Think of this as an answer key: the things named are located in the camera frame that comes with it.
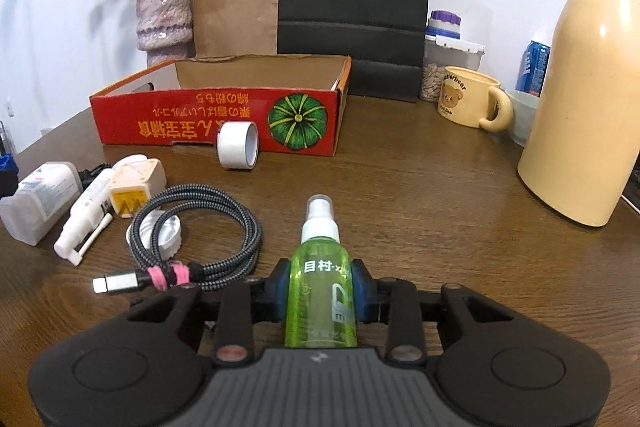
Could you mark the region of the pink ceramic vase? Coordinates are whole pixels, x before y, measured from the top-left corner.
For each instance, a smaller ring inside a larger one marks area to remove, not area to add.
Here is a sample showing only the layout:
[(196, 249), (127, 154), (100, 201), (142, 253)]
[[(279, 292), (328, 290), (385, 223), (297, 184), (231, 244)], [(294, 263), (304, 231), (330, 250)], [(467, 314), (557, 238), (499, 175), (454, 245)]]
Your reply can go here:
[(136, 0), (137, 46), (146, 66), (189, 56), (193, 41), (192, 0)]

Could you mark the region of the purple lid container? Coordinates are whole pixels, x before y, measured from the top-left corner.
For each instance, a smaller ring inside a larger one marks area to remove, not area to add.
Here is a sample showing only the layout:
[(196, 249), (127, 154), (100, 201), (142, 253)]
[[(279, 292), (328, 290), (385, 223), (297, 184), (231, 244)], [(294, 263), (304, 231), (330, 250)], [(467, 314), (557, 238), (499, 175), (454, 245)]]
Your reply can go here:
[(460, 29), (460, 16), (449, 11), (434, 10), (428, 18), (425, 33), (429, 36), (459, 39), (461, 34)]

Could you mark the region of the blue soda can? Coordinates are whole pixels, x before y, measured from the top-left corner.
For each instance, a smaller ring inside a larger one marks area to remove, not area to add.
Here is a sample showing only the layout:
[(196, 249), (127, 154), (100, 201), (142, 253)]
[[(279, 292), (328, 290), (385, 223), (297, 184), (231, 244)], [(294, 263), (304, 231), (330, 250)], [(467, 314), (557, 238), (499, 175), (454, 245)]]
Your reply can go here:
[(531, 41), (523, 53), (515, 89), (539, 96), (546, 77), (551, 49), (543, 43)]

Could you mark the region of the white plastic wipes container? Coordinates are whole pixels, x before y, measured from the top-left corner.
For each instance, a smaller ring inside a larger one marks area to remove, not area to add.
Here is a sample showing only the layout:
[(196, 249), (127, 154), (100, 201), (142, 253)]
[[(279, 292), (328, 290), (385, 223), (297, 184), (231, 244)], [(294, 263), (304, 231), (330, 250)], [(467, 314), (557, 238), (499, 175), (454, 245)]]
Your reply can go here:
[(82, 183), (68, 161), (47, 161), (1, 199), (1, 222), (17, 241), (36, 246), (76, 202)]

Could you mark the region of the white yellow charger plug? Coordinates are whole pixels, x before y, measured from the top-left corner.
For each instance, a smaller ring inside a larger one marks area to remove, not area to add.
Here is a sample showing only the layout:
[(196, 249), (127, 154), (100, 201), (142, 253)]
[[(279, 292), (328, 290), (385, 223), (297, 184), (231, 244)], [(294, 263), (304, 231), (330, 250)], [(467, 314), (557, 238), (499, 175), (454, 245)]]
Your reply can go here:
[(166, 184), (165, 169), (159, 159), (131, 155), (114, 165), (108, 194), (116, 215), (129, 219), (154, 195), (165, 190)]

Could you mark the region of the green spray bottle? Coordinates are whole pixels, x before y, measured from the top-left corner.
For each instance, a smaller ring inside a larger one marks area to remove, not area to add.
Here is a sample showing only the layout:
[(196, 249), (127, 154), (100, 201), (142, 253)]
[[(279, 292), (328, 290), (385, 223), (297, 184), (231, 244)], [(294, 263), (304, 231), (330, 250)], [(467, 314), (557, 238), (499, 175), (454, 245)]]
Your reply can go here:
[(356, 344), (352, 259), (341, 244), (332, 200), (314, 195), (291, 257), (285, 346), (343, 349)]

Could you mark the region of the brown paper bag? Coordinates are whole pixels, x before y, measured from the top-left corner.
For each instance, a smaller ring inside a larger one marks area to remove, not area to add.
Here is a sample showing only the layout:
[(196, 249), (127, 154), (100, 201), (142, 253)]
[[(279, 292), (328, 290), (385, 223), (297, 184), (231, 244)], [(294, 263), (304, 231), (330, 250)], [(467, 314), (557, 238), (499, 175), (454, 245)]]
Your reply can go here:
[(195, 53), (201, 58), (274, 55), (279, 0), (193, 0)]

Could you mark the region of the clear jar with nuts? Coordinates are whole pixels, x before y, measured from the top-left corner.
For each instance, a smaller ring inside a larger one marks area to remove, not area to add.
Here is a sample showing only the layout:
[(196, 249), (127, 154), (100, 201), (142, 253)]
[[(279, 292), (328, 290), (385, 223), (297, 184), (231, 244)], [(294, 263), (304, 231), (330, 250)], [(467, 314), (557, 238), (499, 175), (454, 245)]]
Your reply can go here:
[(448, 66), (479, 70), (484, 44), (445, 36), (425, 36), (420, 99), (437, 102)]

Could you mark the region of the yellow thermos jug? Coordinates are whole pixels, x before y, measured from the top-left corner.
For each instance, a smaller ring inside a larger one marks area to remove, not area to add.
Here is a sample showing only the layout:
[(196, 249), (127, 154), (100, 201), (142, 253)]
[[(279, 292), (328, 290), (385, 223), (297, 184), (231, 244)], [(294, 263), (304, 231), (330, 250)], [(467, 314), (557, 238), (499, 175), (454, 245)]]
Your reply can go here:
[(567, 0), (518, 162), (540, 200), (603, 227), (639, 154), (639, 0)]

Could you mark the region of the red cardboard box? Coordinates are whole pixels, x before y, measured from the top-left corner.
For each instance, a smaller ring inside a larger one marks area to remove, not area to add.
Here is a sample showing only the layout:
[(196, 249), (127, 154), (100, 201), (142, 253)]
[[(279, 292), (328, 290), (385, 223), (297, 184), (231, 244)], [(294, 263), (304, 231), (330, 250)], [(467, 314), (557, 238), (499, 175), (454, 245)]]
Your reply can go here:
[(104, 144), (213, 144), (223, 124), (251, 121), (264, 152), (332, 156), (352, 60), (242, 55), (156, 64), (91, 95)]

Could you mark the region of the white nasal spray bottle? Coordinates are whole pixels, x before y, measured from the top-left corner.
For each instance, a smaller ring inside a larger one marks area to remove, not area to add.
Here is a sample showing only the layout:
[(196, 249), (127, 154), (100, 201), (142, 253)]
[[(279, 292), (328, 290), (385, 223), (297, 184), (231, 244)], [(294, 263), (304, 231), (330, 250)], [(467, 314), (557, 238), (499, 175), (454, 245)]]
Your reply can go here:
[(102, 170), (70, 208), (54, 251), (72, 265), (80, 265), (96, 236), (111, 222), (110, 184), (114, 169)]

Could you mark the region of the blue bottle cap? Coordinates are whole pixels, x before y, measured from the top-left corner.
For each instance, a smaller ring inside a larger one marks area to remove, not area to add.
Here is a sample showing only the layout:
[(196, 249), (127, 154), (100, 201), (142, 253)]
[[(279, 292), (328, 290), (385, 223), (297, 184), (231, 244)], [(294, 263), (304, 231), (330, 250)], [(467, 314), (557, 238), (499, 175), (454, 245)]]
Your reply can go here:
[(0, 157), (0, 197), (15, 194), (18, 187), (18, 167), (11, 154)]

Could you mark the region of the yellow bear mug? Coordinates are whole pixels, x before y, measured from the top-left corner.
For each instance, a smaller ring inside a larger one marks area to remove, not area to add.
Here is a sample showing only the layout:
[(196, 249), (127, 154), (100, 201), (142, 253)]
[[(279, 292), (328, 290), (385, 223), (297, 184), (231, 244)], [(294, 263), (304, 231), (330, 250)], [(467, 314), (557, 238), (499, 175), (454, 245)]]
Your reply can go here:
[(476, 70), (447, 66), (437, 113), (460, 126), (503, 132), (514, 119), (511, 99), (501, 82)]

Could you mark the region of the white tape roll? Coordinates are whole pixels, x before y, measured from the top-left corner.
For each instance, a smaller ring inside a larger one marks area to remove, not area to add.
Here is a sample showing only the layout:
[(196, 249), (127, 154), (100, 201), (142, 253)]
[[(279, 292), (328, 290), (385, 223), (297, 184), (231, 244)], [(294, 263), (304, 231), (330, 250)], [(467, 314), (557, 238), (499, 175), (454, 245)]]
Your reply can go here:
[(252, 170), (259, 150), (253, 121), (227, 121), (218, 131), (216, 149), (220, 165), (228, 170)]

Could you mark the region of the grey ceramic cup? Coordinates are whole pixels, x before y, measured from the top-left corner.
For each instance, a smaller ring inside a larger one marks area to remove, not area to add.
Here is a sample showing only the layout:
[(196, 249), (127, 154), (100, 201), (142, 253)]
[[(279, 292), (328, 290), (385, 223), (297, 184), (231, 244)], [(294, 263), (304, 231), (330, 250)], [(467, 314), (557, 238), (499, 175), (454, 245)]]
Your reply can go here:
[(538, 96), (518, 90), (506, 92), (513, 106), (513, 121), (508, 133), (518, 145), (525, 146), (539, 105)]

